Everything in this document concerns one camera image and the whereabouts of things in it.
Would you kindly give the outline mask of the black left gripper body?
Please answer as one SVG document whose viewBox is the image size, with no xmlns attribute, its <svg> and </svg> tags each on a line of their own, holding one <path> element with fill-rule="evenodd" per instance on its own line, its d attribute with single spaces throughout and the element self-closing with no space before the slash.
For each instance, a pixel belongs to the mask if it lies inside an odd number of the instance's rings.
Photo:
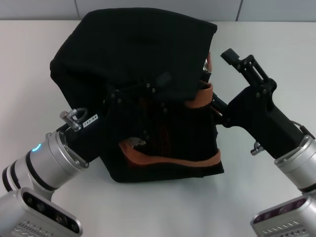
<svg viewBox="0 0 316 237">
<path fill-rule="evenodd" d="M 67 132 L 70 147 L 84 159 L 104 156 L 106 150 L 127 145 L 147 145 L 151 123 L 146 106 L 151 102 L 149 89 L 112 89 L 110 91 L 62 91 L 72 109 L 86 110 L 79 120 L 81 130 Z"/>
</svg>

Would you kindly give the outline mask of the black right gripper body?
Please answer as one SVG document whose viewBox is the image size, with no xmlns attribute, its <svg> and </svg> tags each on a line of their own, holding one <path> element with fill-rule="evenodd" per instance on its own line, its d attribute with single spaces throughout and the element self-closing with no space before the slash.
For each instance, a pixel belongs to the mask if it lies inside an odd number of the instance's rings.
<svg viewBox="0 0 316 237">
<path fill-rule="evenodd" d="M 271 91 L 246 87 L 229 102 L 224 118 L 227 127 L 245 129 L 273 157 L 296 149 L 304 134 L 272 101 Z"/>
</svg>

